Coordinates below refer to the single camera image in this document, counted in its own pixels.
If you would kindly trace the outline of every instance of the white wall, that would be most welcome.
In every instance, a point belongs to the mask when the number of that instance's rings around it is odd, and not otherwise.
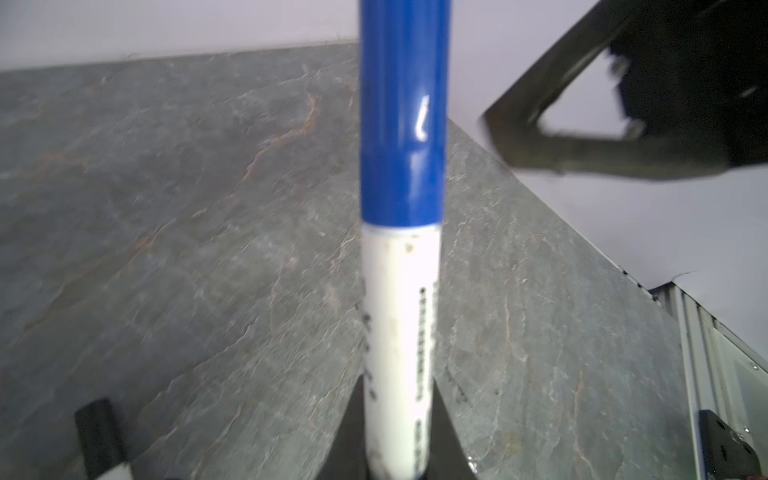
[[[1,0],[0,71],[357,37],[356,0]]]
[[[454,0],[451,118],[487,146],[482,112],[593,3]],[[4,0],[0,70],[302,45],[356,32],[356,0]],[[549,126],[623,130],[607,64],[598,59],[576,80],[545,115]],[[518,177],[641,284],[674,278],[768,358],[766,168],[656,184]]]

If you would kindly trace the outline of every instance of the marker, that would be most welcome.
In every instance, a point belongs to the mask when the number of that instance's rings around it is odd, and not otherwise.
[[[118,422],[108,399],[99,399],[74,414],[88,480],[134,480]]]
[[[429,461],[449,0],[360,1],[365,430],[377,480]]]

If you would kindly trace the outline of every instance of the blue marker cap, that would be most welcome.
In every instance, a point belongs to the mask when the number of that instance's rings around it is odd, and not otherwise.
[[[449,0],[360,2],[362,220],[442,221]]]

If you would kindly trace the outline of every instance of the gray stone countertop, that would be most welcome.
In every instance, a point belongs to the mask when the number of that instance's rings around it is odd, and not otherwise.
[[[0,75],[0,478],[313,478],[361,370],[357,47]],[[693,478],[677,324],[451,126],[438,384],[479,478]]]

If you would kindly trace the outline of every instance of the white marker barrel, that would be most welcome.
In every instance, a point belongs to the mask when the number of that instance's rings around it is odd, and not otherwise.
[[[366,456],[376,478],[429,460],[440,226],[362,226]]]

